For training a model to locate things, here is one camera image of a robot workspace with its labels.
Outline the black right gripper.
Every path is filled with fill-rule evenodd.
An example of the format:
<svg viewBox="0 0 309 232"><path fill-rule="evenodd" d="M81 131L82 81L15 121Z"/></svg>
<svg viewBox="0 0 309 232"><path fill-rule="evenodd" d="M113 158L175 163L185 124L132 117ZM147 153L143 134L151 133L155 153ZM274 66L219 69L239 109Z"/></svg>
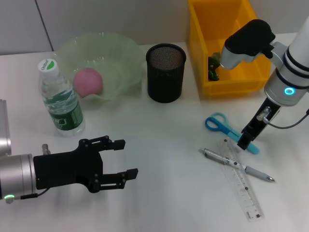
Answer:
<svg viewBox="0 0 309 232"><path fill-rule="evenodd" d="M262 113L262 111L269 107L270 113L266 117L269 121L273 119L274 116L278 113L281 106L273 103L270 99L266 98L265 101L262 103L260 108L255 113L254 117L251 121L245 126L242 130L242 135L237 142L237 145L242 149L246 150L251 142L255 143L260 141L261 135L260 133L262 130L267 126L265 122L259 121L257 116Z"/></svg>

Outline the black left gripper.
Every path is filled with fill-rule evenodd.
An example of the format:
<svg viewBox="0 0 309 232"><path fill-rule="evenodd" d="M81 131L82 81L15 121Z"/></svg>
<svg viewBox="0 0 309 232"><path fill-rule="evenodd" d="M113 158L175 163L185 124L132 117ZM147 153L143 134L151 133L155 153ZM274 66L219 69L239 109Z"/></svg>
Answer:
<svg viewBox="0 0 309 232"><path fill-rule="evenodd" d="M36 189L49 189L71 184L81 184L89 192L123 189L129 180L137 177L138 169L104 174L101 151L123 150L125 140L112 141L108 135L80 140L70 152L41 155L33 158Z"/></svg>

